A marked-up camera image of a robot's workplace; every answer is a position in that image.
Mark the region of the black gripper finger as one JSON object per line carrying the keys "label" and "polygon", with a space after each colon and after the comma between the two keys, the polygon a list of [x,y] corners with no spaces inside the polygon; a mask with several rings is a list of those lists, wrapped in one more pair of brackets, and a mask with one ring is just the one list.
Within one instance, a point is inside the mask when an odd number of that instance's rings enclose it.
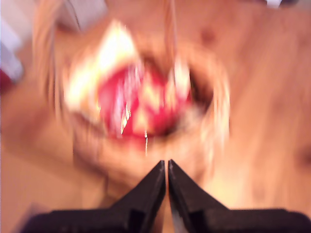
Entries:
{"label": "black gripper finger", "polygon": [[166,193],[165,162],[157,165],[111,210],[110,233],[149,233]]}
{"label": "black gripper finger", "polygon": [[170,202],[175,206],[184,228],[189,233],[220,233],[210,226],[205,216],[208,210],[228,210],[204,191],[174,160],[168,161]]}

